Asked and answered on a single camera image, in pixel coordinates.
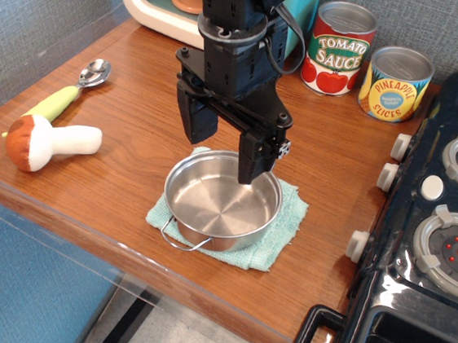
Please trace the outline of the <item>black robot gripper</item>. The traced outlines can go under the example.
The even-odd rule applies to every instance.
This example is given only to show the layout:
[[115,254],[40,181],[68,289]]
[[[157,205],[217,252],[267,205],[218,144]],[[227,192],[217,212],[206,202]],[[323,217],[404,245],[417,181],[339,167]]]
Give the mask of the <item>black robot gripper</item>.
[[181,48],[177,99],[191,144],[217,133],[218,119],[239,132],[238,181],[251,184],[288,154],[293,119],[276,94],[283,74],[288,25],[264,19],[251,29],[229,29],[198,18],[202,50]]

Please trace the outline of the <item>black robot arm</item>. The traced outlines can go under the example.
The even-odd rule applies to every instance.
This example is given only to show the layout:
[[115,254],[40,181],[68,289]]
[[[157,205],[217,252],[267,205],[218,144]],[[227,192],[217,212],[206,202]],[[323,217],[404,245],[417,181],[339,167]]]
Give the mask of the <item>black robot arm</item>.
[[200,143],[218,120],[240,132],[238,180],[250,184],[288,153],[293,119],[277,95],[288,32],[302,29],[285,0],[203,0],[202,50],[181,48],[177,99],[186,137]]

